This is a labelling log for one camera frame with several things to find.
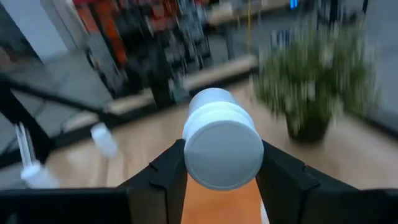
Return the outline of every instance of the blue light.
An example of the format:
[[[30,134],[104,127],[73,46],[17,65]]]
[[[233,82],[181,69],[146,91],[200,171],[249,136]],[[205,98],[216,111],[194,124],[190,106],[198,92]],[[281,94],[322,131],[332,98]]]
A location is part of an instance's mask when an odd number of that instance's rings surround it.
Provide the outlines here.
[[[298,6],[298,0],[290,0],[290,8],[294,9]]]

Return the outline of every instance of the small white bottle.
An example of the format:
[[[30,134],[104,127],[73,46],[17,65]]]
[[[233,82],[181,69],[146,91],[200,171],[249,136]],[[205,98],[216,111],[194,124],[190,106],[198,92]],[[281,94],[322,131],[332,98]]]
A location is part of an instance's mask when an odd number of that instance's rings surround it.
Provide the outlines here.
[[[32,189],[55,189],[60,184],[57,178],[39,161],[33,161],[24,166],[21,171],[21,179]]]
[[[118,144],[104,123],[96,124],[91,128],[91,137],[95,145],[106,157],[113,158],[116,156],[118,153]]]

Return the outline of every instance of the green plant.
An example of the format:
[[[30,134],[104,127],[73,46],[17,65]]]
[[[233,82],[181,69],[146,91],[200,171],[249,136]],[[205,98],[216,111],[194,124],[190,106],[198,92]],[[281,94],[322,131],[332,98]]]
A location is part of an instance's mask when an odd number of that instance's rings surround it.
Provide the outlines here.
[[[260,59],[256,98],[273,115],[288,116],[295,132],[309,119],[329,121],[344,110],[364,115],[376,92],[373,55],[360,24],[303,26],[291,43]]]

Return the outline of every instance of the wooden board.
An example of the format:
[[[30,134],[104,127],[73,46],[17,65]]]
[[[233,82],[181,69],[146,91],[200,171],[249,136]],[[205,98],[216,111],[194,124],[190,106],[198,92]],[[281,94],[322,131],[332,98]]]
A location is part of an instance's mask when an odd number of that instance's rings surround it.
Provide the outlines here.
[[[194,75],[187,76],[188,78],[184,80],[185,88],[193,90],[218,80],[244,73],[256,67],[257,61],[258,59],[253,55],[243,55],[217,67],[201,70]]]
[[[140,95],[131,95],[124,98],[120,98],[108,103],[104,111],[109,111],[114,114],[123,114],[129,110],[134,110],[145,105],[149,105],[154,101],[152,92],[150,90],[145,90]],[[84,111],[76,114],[76,116],[69,119],[62,127],[64,132],[72,131],[84,126],[98,122],[98,115]]]
[[[264,11],[288,6],[290,0],[262,0],[251,1],[251,15],[259,14]],[[248,16],[248,4],[233,8],[231,3],[222,3],[207,12],[207,21],[212,26],[217,26],[225,22],[230,22]]]

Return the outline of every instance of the white bottle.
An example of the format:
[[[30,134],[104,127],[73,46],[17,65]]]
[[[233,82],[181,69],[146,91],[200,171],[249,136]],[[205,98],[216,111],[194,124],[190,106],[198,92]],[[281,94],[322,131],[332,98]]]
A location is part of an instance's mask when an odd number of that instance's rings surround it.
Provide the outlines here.
[[[118,153],[118,144],[104,123],[96,124],[91,128],[91,137],[95,145],[106,157],[113,158],[116,156]]]
[[[54,189],[60,186],[52,172],[42,166],[39,161],[33,161],[24,166],[21,179],[32,189]]]
[[[189,104],[183,130],[188,173],[212,190],[237,189],[255,178],[264,146],[250,115],[226,90],[209,88]]]

